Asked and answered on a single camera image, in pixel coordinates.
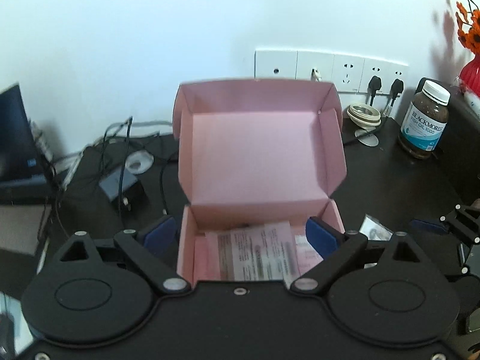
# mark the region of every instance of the paper document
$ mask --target paper document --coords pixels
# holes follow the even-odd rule
[[[206,232],[205,237],[210,270],[219,280],[284,280],[289,286],[299,276],[289,222]]]
[[[360,233],[366,235],[369,240],[374,241],[389,241],[393,234],[377,219],[370,215],[365,215],[363,223],[360,226]]]
[[[297,261],[300,276],[308,272],[318,263],[323,261],[323,258],[307,240],[306,235],[296,235],[295,243],[297,246]]]

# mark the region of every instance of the electrical outlet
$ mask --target electrical outlet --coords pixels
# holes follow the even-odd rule
[[[382,59],[365,58],[358,91],[360,93],[369,93],[368,83],[373,76],[377,76],[382,80],[382,87],[377,93],[379,95],[388,95],[395,79],[405,82],[407,71],[408,65],[406,64],[399,64]]]
[[[373,76],[377,76],[382,80],[382,87],[379,91],[377,91],[377,93],[379,95],[383,93],[390,93],[390,87],[392,86],[392,83],[389,82],[390,74],[390,62],[383,61],[381,59],[365,58],[365,63],[363,64],[363,74],[358,91],[360,93],[369,93],[368,84]]]
[[[318,51],[299,51],[297,80],[311,80],[312,69],[317,69],[322,81],[332,81],[333,54]]]
[[[397,62],[390,63],[390,75],[389,80],[392,81],[390,86],[392,86],[395,79],[402,80],[405,84],[405,81],[409,75],[409,66],[407,64],[399,64]]]
[[[362,80],[363,63],[361,56],[335,54],[332,81],[339,92],[358,92]]]
[[[294,79],[297,52],[291,50],[256,50],[255,77]]]

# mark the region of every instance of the jar lid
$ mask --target jar lid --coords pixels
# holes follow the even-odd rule
[[[447,89],[430,80],[425,81],[422,92],[441,105],[447,105],[450,99],[450,92]]]

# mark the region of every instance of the receipt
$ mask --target receipt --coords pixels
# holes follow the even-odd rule
[[[289,222],[206,232],[205,237],[209,256],[218,256],[209,258],[218,280],[284,280],[289,286],[299,276]]]
[[[305,235],[296,235],[295,244],[297,246],[297,261],[300,276],[308,272],[318,263],[323,261],[323,258],[307,240]]]

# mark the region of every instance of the laptop screen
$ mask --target laptop screen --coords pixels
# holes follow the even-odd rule
[[[46,183],[20,88],[0,94],[0,187]]]

